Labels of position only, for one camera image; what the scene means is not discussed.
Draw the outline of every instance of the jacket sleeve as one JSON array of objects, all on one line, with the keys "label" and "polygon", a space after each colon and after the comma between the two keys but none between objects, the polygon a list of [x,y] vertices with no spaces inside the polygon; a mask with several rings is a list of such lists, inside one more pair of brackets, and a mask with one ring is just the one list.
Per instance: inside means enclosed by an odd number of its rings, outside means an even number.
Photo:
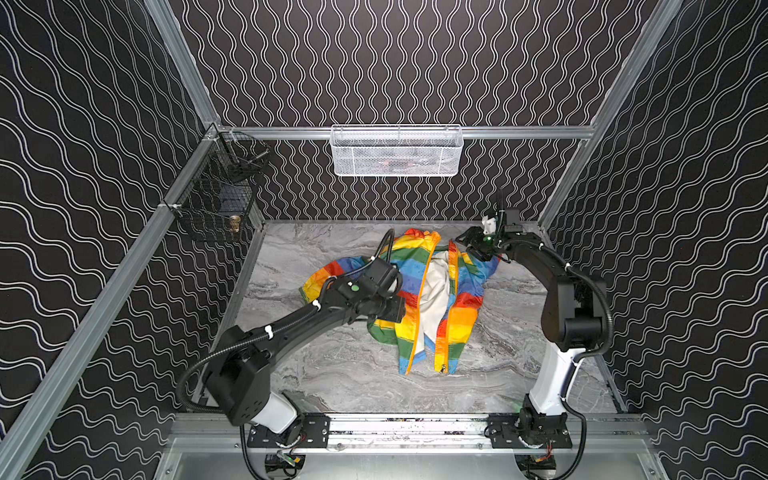
[{"label": "jacket sleeve", "polygon": [[325,265],[313,273],[310,279],[304,283],[304,286],[299,289],[301,296],[307,303],[316,300],[320,296],[320,289],[323,288],[323,284],[328,280],[328,277],[350,272],[355,268],[360,268],[365,263],[364,257],[344,257]]}]

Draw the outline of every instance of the black wire basket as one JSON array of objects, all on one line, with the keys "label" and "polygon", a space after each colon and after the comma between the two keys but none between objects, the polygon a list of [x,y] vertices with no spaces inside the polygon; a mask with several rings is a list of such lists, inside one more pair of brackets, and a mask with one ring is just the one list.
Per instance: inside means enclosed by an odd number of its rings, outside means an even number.
[{"label": "black wire basket", "polygon": [[211,151],[187,186],[184,202],[174,215],[184,231],[198,242],[248,242],[253,236],[249,212],[256,192],[255,176],[270,149],[238,157]]}]

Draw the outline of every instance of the metal mounting plate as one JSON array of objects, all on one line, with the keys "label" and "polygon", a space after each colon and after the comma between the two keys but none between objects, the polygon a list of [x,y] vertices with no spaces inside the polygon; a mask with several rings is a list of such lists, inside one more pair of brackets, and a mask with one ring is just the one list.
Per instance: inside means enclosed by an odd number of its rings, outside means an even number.
[{"label": "metal mounting plate", "polygon": [[[296,445],[297,449],[324,449],[328,446],[328,428],[331,419],[322,413],[306,413],[301,423],[306,438]],[[249,449],[279,449],[280,436],[263,425],[251,427],[248,441]]]},{"label": "metal mounting plate", "polygon": [[[491,439],[492,448],[525,449],[539,447],[539,445],[526,445],[520,439],[520,433],[515,426],[517,421],[518,416],[515,414],[488,415],[488,428],[485,429],[485,436]],[[554,435],[549,435],[549,439],[553,449],[570,449],[573,447],[568,430],[558,430]]]}]

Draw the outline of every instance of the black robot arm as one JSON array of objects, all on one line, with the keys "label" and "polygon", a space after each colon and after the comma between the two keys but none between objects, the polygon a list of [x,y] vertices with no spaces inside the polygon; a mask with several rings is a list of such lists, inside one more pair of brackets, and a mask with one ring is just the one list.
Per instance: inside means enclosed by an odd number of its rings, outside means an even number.
[{"label": "black robot arm", "polygon": [[[393,236],[390,230],[385,237],[390,239],[387,257]],[[312,303],[267,326],[248,332],[233,326],[225,331],[218,350],[200,361],[208,363],[203,381],[219,405],[214,411],[227,415],[232,425],[243,425],[269,401],[270,374],[283,357],[328,330],[358,319],[400,322],[406,311],[405,300],[397,296],[402,274],[397,266],[378,256],[382,245],[363,267],[330,277]],[[177,396],[189,409],[211,411],[211,407],[192,403],[179,389]]]}]

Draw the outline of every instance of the black cable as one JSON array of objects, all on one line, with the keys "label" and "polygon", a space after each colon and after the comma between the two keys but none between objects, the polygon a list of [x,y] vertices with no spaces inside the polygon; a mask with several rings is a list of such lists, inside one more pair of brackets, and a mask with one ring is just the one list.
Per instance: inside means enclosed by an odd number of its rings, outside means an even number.
[{"label": "black cable", "polygon": [[[286,323],[283,326],[277,327],[275,330],[273,330],[273,335],[276,335],[277,333],[280,333],[286,329],[289,329],[293,326],[295,326],[298,323],[301,323],[307,319],[309,319],[312,315],[317,313],[317,310],[315,310],[315,307],[308,309],[306,315],[301,316],[298,319],[295,319],[292,322]],[[201,405],[199,403],[195,403],[192,401],[192,399],[189,398],[189,395],[187,394],[187,381],[192,376],[193,373],[195,373],[199,368],[204,366],[206,363],[211,361],[212,359],[233,352],[235,350],[242,349],[245,346],[249,346],[253,343],[258,343],[264,339],[269,338],[269,335],[265,332],[261,335],[254,335],[251,336],[245,340],[241,340],[237,343],[233,343],[232,345],[226,346],[222,349],[219,349],[213,353],[209,353],[208,355],[204,356],[203,358],[197,360],[190,368],[186,369],[184,373],[181,374],[181,377],[179,378],[178,383],[176,384],[176,400],[178,400],[179,403],[183,407],[188,408],[189,410],[192,410],[193,412],[204,412],[204,413],[221,413],[221,409],[219,407],[213,407],[208,405]]]},{"label": "black cable", "polygon": [[376,249],[376,255],[375,257],[378,257],[381,255],[382,248],[384,248],[384,242],[389,241],[389,245],[387,245],[387,251],[386,251],[386,262],[389,263],[389,259],[392,257],[392,248],[395,244],[395,229],[390,228],[389,230],[384,233],[384,238],[382,238],[382,241],[379,242],[379,248]]},{"label": "black cable", "polygon": [[248,448],[246,447],[246,435],[245,435],[245,425],[240,426],[240,447],[243,450],[243,460],[245,461],[245,468],[248,468],[248,473],[250,473],[250,476],[254,477],[256,480],[269,480],[268,478],[264,478],[263,476],[259,475],[259,472],[256,471],[255,468],[253,468],[253,465],[250,463],[250,457],[248,456]]}]

